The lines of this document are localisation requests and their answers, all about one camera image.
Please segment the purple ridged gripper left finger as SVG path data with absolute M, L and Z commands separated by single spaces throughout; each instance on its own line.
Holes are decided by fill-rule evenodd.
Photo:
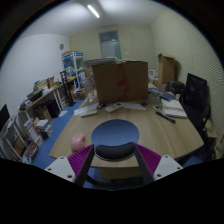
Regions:
M 58 157 L 46 171 L 72 183 L 85 183 L 90 180 L 88 171 L 93 157 L 94 146 L 90 145 L 68 157 Z

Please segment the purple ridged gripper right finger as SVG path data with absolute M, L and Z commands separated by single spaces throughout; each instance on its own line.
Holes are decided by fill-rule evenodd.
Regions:
M 182 169 L 169 155 L 160 156 L 141 145 L 137 145 L 136 158 L 145 182 L 160 180 Z

